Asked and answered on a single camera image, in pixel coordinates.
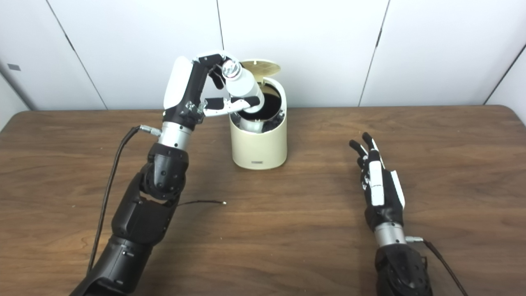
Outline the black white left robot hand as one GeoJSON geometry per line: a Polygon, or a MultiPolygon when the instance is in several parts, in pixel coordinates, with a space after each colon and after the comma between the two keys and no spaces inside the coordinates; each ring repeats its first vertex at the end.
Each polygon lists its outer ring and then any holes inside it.
{"type": "Polygon", "coordinates": [[[166,87],[163,120],[194,130],[206,117],[237,112],[255,114],[265,105],[265,97],[250,70],[224,50],[201,54],[194,59],[175,60],[166,87]],[[206,80],[228,97],[202,99],[206,80]]]}

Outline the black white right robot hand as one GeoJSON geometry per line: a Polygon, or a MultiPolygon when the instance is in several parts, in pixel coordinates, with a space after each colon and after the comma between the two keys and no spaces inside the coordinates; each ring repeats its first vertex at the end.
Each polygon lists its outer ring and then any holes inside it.
{"type": "Polygon", "coordinates": [[[369,228],[374,231],[383,223],[403,226],[405,197],[397,171],[387,170],[374,138],[364,132],[362,139],[367,148],[355,140],[349,146],[359,157],[360,183],[365,194],[365,218],[369,228]]]}

